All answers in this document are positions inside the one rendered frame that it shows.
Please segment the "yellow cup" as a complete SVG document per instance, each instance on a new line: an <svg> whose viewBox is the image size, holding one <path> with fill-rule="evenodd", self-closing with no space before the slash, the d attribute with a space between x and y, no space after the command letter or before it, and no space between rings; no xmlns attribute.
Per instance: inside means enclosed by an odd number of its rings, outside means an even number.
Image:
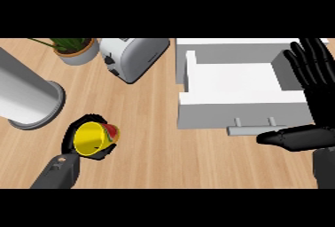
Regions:
<svg viewBox="0 0 335 227"><path fill-rule="evenodd" d="M116 125L88 122L76 131L74 147L83 156L92 156L107 149L120 139L120 129Z"/></svg>

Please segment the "white toaster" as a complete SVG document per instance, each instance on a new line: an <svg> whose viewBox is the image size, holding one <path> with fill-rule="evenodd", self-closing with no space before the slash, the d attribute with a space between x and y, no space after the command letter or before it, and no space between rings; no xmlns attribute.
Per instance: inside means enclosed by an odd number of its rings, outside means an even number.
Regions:
<svg viewBox="0 0 335 227"><path fill-rule="evenodd" d="M169 46L167 38L103 38L100 50L108 70L126 83L136 83Z"/></svg>

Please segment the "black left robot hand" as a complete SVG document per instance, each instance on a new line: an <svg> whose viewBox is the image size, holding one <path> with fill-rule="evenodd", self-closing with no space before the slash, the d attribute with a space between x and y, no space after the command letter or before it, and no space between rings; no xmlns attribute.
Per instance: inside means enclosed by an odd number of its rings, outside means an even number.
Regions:
<svg viewBox="0 0 335 227"><path fill-rule="evenodd" d="M79 120L76 120L66 131L64 141L63 141L63 154L76 153L76 145L74 145L76 131L79 130L80 126L91 121L104 123L104 124L108 123L104 117L95 113L86 114ZM88 158L92 160L104 160L107 155L111 154L111 151L114 150L116 146L117 144L110 145L97 154L89 155Z"/></svg>

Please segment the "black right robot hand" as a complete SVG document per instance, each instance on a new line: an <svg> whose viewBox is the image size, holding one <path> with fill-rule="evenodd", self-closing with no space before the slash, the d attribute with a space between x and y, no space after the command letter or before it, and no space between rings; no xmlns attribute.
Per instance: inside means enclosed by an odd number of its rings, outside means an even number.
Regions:
<svg viewBox="0 0 335 227"><path fill-rule="evenodd" d="M319 38L300 38L284 56L305 90L315 123L259 134L257 143L290 152L335 147L335 58Z"/></svg>

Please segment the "white cabinet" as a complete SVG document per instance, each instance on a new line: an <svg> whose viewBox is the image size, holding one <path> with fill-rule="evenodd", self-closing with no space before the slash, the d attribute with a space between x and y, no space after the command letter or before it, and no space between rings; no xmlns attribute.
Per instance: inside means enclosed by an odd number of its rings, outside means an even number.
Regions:
<svg viewBox="0 0 335 227"><path fill-rule="evenodd" d="M297 38L178 38L176 83L184 83L187 51L197 51L201 64L271 63Z"/></svg>

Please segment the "white paper towel roll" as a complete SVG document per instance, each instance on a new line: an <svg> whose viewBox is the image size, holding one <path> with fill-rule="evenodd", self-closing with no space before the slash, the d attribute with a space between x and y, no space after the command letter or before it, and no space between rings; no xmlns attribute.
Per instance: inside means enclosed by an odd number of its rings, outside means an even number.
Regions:
<svg viewBox="0 0 335 227"><path fill-rule="evenodd" d="M0 47L0 117L23 130L46 126L64 109L66 90Z"/></svg>

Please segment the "white open drawer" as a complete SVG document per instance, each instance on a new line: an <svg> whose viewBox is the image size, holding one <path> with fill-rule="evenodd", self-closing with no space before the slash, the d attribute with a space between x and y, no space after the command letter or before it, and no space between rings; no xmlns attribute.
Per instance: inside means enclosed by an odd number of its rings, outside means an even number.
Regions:
<svg viewBox="0 0 335 227"><path fill-rule="evenodd" d="M309 124L305 92L280 77L271 63L201 64L187 52L185 91L179 94L179 128L219 129L238 122L246 127Z"/></svg>

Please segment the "potted green plant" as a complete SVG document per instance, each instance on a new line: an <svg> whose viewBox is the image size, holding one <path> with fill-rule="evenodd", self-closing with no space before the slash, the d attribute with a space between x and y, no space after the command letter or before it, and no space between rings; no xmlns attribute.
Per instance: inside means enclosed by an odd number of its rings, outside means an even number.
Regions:
<svg viewBox="0 0 335 227"><path fill-rule="evenodd" d="M52 47L63 62L70 66L85 65L100 54L97 38L52 38L52 43L33 38L33 41Z"/></svg>

